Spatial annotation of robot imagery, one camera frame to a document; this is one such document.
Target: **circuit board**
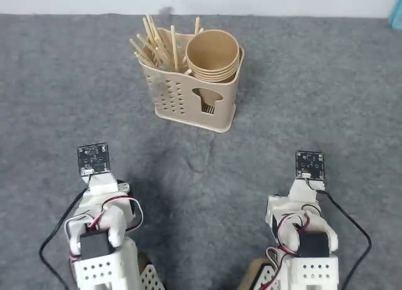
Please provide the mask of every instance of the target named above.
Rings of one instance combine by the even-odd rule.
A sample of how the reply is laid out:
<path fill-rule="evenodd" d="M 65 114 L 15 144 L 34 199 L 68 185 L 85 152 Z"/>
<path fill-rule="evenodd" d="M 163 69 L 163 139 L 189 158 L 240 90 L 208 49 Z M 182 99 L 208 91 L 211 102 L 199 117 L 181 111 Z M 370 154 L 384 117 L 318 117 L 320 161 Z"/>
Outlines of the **circuit board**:
<path fill-rule="evenodd" d="M 296 179 L 324 180 L 324 155 L 321 152 L 296 151 Z"/>
<path fill-rule="evenodd" d="M 106 142 L 77 148 L 78 167 L 81 176 L 109 173 L 109 148 Z"/>

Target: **paper cup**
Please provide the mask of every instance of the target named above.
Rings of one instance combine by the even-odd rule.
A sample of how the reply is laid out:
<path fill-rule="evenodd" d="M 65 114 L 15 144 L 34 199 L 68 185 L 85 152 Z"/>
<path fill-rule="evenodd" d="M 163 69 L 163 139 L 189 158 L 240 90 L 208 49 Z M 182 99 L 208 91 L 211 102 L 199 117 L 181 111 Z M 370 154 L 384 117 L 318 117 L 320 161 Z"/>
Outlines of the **paper cup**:
<path fill-rule="evenodd" d="M 194 36 L 186 47 L 188 67 L 193 72 L 220 74 L 239 65 L 239 44 L 222 30 L 203 31 Z"/>

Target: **black cable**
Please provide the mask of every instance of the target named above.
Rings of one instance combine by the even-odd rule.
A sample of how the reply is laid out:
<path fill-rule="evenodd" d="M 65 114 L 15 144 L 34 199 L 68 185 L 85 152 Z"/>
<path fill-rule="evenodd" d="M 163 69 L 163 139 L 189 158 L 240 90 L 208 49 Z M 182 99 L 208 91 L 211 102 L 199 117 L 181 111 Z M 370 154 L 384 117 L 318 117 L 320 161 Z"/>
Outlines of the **black cable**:
<path fill-rule="evenodd" d="M 39 248 L 39 258 L 44 263 L 44 265 L 50 270 L 50 272 L 60 281 L 60 283 L 63 285 L 65 290 L 68 290 L 68 286 L 66 282 L 63 280 L 63 278 L 60 276 L 60 274 L 48 263 L 48 261 L 45 259 L 43 256 L 43 250 L 45 249 L 46 245 L 49 244 L 49 242 L 54 238 L 54 236 L 57 234 L 58 230 L 60 227 L 63 225 L 64 220 L 67 218 L 68 214 L 72 211 L 73 207 L 77 204 L 77 202 L 82 198 L 84 193 L 88 190 L 88 185 L 90 182 L 92 175 L 89 176 L 89 180 L 87 182 L 87 186 L 75 197 L 74 201 L 70 204 L 70 206 L 67 208 L 65 213 L 62 215 L 60 220 L 57 222 L 56 227 L 53 229 L 52 233 L 43 241 L 42 245 L 40 245 Z"/>
<path fill-rule="evenodd" d="M 328 199 L 332 202 L 333 205 L 338 208 L 338 210 L 349 220 L 353 223 L 354 226 L 357 227 L 361 231 L 361 233 L 366 237 L 368 246 L 366 251 L 363 252 L 363 254 L 358 258 L 356 263 L 353 265 L 352 269 L 349 271 L 347 277 L 345 278 L 344 284 L 342 285 L 342 290 L 346 290 L 346 287 L 349 283 L 349 281 L 352 279 L 353 273 L 356 271 L 357 267 L 360 265 L 360 263 L 363 261 L 363 259 L 368 255 L 368 253 L 371 250 L 371 238 L 369 234 L 347 213 L 345 210 L 332 198 L 331 194 L 328 193 L 327 191 L 322 191 L 322 190 L 316 190 L 317 193 L 319 194 L 324 194 L 328 197 Z"/>

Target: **perforated plastic part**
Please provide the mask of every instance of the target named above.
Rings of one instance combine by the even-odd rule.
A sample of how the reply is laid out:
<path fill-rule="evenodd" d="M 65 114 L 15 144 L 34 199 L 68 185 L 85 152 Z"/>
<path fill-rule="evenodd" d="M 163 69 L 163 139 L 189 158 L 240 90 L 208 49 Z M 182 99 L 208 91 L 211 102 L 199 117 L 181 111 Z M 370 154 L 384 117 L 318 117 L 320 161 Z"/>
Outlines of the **perforated plastic part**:
<path fill-rule="evenodd" d="M 274 267 L 271 265 L 265 265 L 261 274 L 258 277 L 256 284 L 253 287 L 253 290 L 259 290 L 261 285 L 266 284 L 270 280 L 272 280 L 273 276 L 275 275 Z M 268 288 L 268 290 L 279 290 L 278 280 L 274 282 L 274 284 Z"/>
<path fill-rule="evenodd" d="M 74 263 L 79 286 L 98 285 L 124 277 L 124 261 L 120 252 L 80 260 Z"/>
<path fill-rule="evenodd" d="M 338 258 L 295 257 L 290 262 L 292 283 L 301 285 L 338 284 Z"/>
<path fill-rule="evenodd" d="M 165 290 L 153 265 L 147 265 L 140 276 L 144 290 Z"/>

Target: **chopstick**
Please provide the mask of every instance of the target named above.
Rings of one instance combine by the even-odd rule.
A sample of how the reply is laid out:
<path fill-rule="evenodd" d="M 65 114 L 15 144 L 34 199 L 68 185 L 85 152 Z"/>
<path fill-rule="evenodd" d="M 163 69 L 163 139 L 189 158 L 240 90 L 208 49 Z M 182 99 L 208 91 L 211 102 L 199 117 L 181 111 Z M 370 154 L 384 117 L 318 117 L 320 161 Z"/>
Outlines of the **chopstick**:
<path fill-rule="evenodd" d="M 149 48 L 150 51 L 153 52 L 153 54 L 155 55 L 155 60 L 158 62 L 158 64 L 161 64 L 161 59 L 158 57 L 158 55 L 156 54 L 156 50 L 155 47 L 152 46 L 149 42 L 147 42 L 143 37 L 141 37 L 140 34 L 137 34 L 137 38 L 139 41 L 142 42 L 142 44 L 146 47 Z"/>
<path fill-rule="evenodd" d="M 150 67 L 156 68 L 153 62 L 148 61 L 147 59 L 144 59 L 140 54 L 138 54 L 136 51 L 134 52 L 134 55 L 138 58 L 138 60 L 144 62 Z"/>
<path fill-rule="evenodd" d="M 133 39 L 130 39 L 130 43 L 137 50 L 139 55 L 141 55 L 145 60 L 152 63 L 151 59 L 148 58 L 148 56 L 145 54 L 145 52 L 137 45 L 137 43 L 134 42 Z"/>
<path fill-rule="evenodd" d="M 175 70 L 178 72 L 176 33 L 175 33 L 175 26 L 174 25 L 170 26 L 170 33 L 171 33 L 171 45 L 173 47 L 173 61 L 175 62 Z"/>
<path fill-rule="evenodd" d="M 194 34 L 198 34 L 198 31 L 200 29 L 200 18 L 197 17 L 195 18 L 195 28 L 194 28 Z"/>
<path fill-rule="evenodd" d="M 137 39 L 143 44 L 140 48 L 139 45 L 130 39 L 130 44 L 134 47 L 136 57 L 144 64 L 166 70 L 170 72 L 181 72 L 189 74 L 187 58 L 185 56 L 185 42 L 182 42 L 180 36 L 177 36 L 175 26 L 170 26 L 170 34 L 165 30 L 158 30 L 151 15 L 143 17 L 143 24 L 147 38 L 137 34 Z M 195 18 L 194 34 L 197 35 L 203 32 L 204 29 L 200 28 L 200 17 Z M 145 52 L 144 47 L 152 52 Z"/>

